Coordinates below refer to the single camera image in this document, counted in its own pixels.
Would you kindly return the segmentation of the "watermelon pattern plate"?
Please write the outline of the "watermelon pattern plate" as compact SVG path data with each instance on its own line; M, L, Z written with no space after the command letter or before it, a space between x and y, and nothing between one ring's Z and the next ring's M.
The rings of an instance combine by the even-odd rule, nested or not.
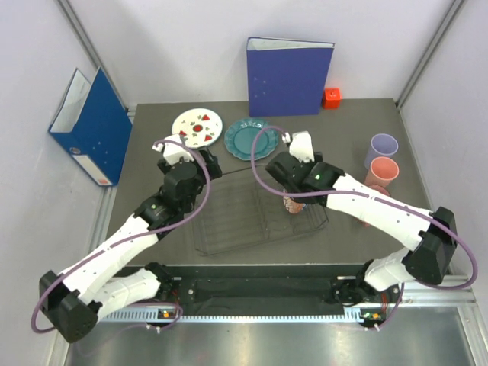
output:
M191 149L215 143L222 131L222 118L206 108L184 111L172 123L172 134L180 135L185 145Z

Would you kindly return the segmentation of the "blue zigzag patterned bowl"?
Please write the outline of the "blue zigzag patterned bowl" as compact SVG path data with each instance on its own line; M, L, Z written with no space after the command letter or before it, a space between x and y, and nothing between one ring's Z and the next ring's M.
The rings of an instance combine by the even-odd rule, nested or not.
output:
M289 214L298 214L304 210L304 208L307 206L306 204L303 203L297 203L293 201L290 197L283 197L283 204L285 210Z

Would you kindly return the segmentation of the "lavender plastic cup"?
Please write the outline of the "lavender plastic cup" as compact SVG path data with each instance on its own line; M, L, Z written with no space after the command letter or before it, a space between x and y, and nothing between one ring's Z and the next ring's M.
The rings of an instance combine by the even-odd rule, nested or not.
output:
M370 168L371 162L380 156L391 158L399 149L399 144L395 137L387 133L378 133L372 136L368 152L364 159L364 167Z

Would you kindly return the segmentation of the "pink plastic cup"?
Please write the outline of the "pink plastic cup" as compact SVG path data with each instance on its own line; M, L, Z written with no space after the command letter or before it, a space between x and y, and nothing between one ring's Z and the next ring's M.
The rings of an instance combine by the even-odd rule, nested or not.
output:
M387 187L400 173L397 163L386 156L379 156L371 161L364 183Z

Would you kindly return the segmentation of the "teal plate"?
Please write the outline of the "teal plate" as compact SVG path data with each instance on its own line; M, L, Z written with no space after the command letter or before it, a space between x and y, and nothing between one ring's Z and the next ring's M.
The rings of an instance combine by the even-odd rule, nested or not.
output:
M233 123L225 132L224 145L227 151L243 161L251 159L251 149L259 131L268 127L266 120L244 118ZM278 133L275 130L265 131L256 142L255 160L269 156L278 146Z

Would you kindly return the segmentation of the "black wire dish rack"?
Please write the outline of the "black wire dish rack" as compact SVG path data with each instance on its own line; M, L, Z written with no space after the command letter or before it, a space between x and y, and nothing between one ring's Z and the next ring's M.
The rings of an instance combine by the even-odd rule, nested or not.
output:
M194 249L200 255L217 255L297 239L323 229L328 221L319 205L288 213L283 197L265 190L246 167L212 181L207 203L191 224Z

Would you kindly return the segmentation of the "pink patterned mug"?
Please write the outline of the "pink patterned mug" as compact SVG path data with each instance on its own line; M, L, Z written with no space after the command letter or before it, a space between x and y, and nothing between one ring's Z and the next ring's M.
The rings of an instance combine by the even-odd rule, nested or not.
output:
M383 195L385 195L385 196L387 196L387 197L391 197L391 196L390 196L390 192L389 192L389 191L388 191L386 188L384 188L384 187L382 187L382 186L380 186L380 185L368 185L368 187L369 187L370 189L372 189L372 190L376 191L376 192L379 192L380 194L383 194ZM362 225L363 225L364 227L369 227L369 226L370 226L370 224L369 224L369 223L367 223L367 222L361 221L361 223L362 223Z

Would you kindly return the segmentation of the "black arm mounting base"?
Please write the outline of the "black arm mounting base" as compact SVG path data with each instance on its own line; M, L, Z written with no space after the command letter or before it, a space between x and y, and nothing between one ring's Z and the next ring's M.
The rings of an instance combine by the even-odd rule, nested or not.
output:
M177 300L191 315L278 315L338 312L360 303L397 301L394 285L376 291L362 281L362 265L145 266L163 281L159 300Z

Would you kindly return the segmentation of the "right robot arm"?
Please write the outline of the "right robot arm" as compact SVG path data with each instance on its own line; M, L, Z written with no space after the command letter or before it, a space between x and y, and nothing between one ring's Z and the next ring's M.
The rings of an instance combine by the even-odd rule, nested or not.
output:
M403 245L387 257L366 262L355 280L339 289L340 299L371 302L403 282L443 282L457 248L451 234L445 232L457 231L451 210L439 207L431 212L394 200L324 162L319 153L312 162L300 162L281 152L265 170L285 191L294 194L296 201L348 214Z

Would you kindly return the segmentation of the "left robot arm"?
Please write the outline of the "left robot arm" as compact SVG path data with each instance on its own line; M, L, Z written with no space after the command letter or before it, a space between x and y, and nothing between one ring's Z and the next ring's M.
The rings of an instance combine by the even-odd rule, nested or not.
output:
M209 149L176 147L176 160L165 153L158 162L164 174L159 191L138 206L125 223L85 258L60 273L48 271L39 280L36 313L42 313L68 343L87 336L105 316L141 300L165 302L173 292L172 277L156 262L119 278L133 258L171 231L194 219L210 196L210 182L220 178L218 159Z

